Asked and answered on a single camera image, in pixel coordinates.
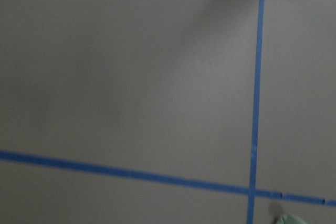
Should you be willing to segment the olive green long-sleeve shirt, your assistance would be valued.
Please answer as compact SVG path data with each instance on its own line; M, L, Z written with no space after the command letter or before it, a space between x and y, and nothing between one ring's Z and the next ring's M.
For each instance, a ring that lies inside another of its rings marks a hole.
M295 215L282 214L275 219L274 224L307 224L307 222Z

